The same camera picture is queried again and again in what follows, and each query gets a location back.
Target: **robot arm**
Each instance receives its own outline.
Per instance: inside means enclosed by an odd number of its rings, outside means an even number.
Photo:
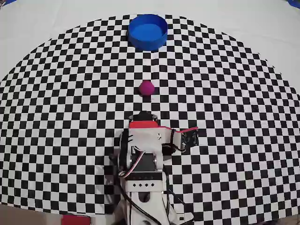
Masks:
[[[166,201],[162,194],[166,191],[163,155],[171,155],[176,150],[185,151],[197,145],[197,127],[176,131],[159,126],[156,119],[156,116],[147,112],[131,117],[129,128],[123,131],[120,138],[118,175],[124,178],[123,189],[131,201],[161,225],[169,225],[170,219],[173,221],[176,218],[176,213],[171,207],[170,214],[166,213]],[[136,207],[130,208],[128,203],[125,207],[127,224],[157,224]]]

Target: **checkerboard mat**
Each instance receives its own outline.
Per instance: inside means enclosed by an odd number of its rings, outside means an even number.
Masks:
[[[178,213],[251,224],[298,213],[299,95],[266,60],[224,33],[165,15],[166,45],[127,42],[136,15],[89,22],[34,49],[0,83],[0,201],[65,214],[112,213],[108,156],[129,115],[199,127],[200,146],[167,166]],[[142,80],[155,94],[138,95]]]

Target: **pink ball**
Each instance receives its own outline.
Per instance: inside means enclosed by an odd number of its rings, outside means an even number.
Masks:
[[[154,85],[150,81],[143,81],[139,87],[141,95],[149,96],[154,92]]]

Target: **red object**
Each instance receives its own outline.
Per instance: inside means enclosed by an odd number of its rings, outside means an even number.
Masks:
[[[139,87],[141,95],[149,96],[154,93],[154,85],[150,81],[143,81]]]
[[[172,128],[165,127],[165,126],[159,126],[158,123],[151,120],[142,120],[142,121],[132,121],[129,123],[129,128],[166,128],[169,130],[172,130]],[[197,130],[198,127],[192,127],[181,131],[175,131],[177,133],[185,133],[191,130]]]
[[[132,121],[129,123],[129,128],[157,128],[158,123],[155,121],[145,120],[145,121]]]
[[[64,215],[61,219],[61,225],[90,225],[90,217]]]

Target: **blue bowl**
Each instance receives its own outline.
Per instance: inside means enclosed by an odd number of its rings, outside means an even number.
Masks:
[[[167,31],[164,18],[153,14],[139,15],[129,24],[128,40],[135,48],[153,51],[165,44]]]

